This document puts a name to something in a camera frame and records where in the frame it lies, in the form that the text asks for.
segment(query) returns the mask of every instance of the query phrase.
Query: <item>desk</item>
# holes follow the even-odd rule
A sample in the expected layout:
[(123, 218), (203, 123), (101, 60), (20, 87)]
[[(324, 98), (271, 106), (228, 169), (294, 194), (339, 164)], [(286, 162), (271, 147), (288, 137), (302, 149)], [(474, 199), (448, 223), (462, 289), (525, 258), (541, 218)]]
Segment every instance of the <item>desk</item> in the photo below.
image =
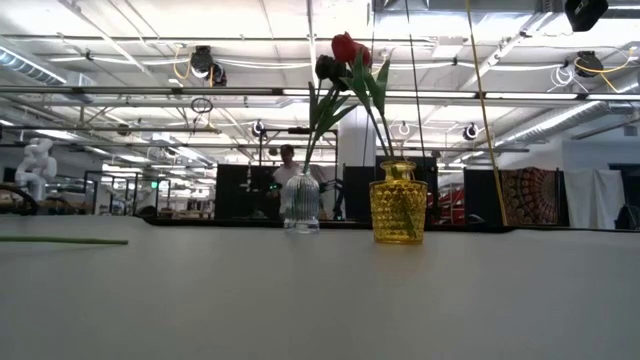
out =
[(0, 358), (633, 359), (637, 234), (153, 227), (4, 217), (0, 234), (128, 246), (0, 244)]

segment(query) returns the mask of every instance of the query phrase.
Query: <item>white table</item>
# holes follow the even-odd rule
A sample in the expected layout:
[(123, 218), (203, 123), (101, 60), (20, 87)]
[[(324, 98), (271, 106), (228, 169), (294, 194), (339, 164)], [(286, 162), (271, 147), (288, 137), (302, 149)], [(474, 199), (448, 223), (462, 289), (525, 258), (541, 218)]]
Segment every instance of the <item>white table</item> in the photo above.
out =
[(152, 227), (0, 218), (0, 359), (633, 359), (640, 236)]

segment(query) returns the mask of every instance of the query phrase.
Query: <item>ribbed glass vase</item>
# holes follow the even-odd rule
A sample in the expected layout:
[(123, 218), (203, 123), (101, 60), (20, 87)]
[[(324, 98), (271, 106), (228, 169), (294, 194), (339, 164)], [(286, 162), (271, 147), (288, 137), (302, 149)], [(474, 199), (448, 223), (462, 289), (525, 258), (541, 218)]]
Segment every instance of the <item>ribbed glass vase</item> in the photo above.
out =
[(320, 229), (320, 187), (307, 172), (292, 177), (282, 189), (284, 228), (289, 232), (309, 234)]

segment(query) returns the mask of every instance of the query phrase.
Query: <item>dark red tulip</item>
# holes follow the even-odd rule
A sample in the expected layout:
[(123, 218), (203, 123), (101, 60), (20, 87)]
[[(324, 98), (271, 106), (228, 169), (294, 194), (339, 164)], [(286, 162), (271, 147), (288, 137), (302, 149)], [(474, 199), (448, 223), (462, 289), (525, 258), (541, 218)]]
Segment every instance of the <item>dark red tulip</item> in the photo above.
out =
[(351, 38), (348, 32), (343, 35), (336, 35), (331, 41), (331, 50), (333, 50), (333, 56), (336, 60), (342, 63), (353, 64), (356, 60), (356, 56), (362, 52), (362, 60), (365, 66), (371, 64), (371, 53), (369, 49)]

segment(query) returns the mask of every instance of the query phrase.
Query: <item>patterned fabric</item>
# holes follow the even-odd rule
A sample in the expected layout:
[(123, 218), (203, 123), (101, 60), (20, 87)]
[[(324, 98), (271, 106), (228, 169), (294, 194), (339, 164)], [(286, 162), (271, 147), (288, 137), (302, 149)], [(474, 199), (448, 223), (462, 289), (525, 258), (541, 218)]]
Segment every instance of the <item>patterned fabric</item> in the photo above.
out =
[(558, 223), (555, 171), (528, 167), (500, 175), (509, 225)]

